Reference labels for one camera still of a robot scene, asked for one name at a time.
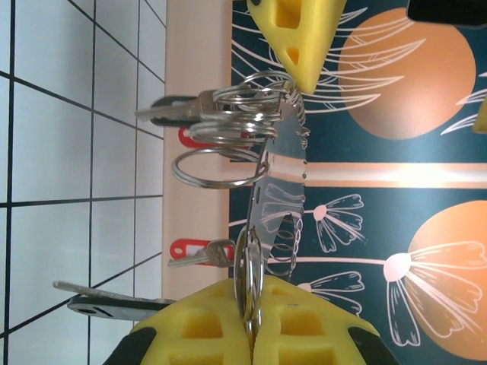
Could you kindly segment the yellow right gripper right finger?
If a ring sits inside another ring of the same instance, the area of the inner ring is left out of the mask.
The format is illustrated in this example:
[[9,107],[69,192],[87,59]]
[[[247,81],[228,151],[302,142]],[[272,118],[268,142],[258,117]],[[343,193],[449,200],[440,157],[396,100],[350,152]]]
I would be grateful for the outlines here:
[[399,361],[366,320],[267,275],[254,364],[387,365]]

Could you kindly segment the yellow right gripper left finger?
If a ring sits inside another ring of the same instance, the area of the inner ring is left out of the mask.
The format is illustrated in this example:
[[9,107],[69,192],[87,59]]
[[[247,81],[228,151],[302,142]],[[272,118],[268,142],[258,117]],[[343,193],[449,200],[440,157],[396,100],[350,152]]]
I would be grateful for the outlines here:
[[251,351],[228,278],[139,322],[108,357],[109,364],[251,363]]

